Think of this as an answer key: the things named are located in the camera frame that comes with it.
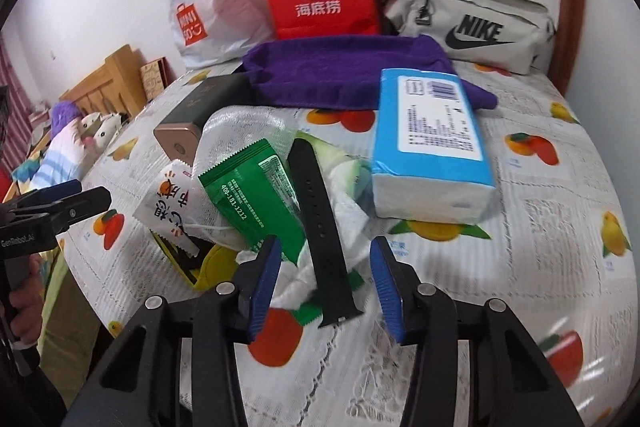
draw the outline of barcode label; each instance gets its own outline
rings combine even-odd
[[[442,82],[429,82],[429,93],[433,98],[441,98],[443,100],[458,99],[456,88],[450,84],[444,84]]]
[[[472,118],[455,81],[398,77],[399,151],[482,161]]]

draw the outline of fruit-pattern bedsheet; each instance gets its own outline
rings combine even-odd
[[[209,74],[231,72],[236,64]],[[498,195],[476,226],[384,220],[398,259],[454,299],[504,299],[538,342],[587,426],[626,398],[636,354],[638,300],[628,232],[609,175],[586,131],[551,82],[456,62],[459,75],[494,92],[498,109],[476,113]],[[117,334],[144,299],[195,293],[148,230],[131,216],[168,160],[153,128],[204,74],[174,82],[123,131],[84,181],[110,189],[101,223],[64,234],[65,257],[98,317]],[[372,112],[302,110],[300,129],[364,159]],[[363,209],[370,194],[353,191]],[[271,309],[251,346],[236,346],[252,426],[398,425],[414,348],[384,330],[366,269],[353,280],[365,313],[318,329],[313,306]],[[460,343],[455,425],[467,422],[468,346]],[[181,399],[190,403],[190,344],[183,345]]]

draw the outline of black watch strap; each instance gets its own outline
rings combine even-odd
[[[296,138],[288,157],[322,307],[320,327],[361,315],[353,301],[340,236],[313,146]]]

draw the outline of white plastic bag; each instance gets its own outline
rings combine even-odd
[[[272,35],[249,0],[169,0],[169,22],[188,70],[242,57]]]

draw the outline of white plastic mesh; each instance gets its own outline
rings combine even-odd
[[[204,126],[193,163],[185,231],[233,250],[246,250],[244,237],[213,206],[198,176],[239,150],[266,138],[284,160],[298,131],[299,109],[230,106],[214,113]]]

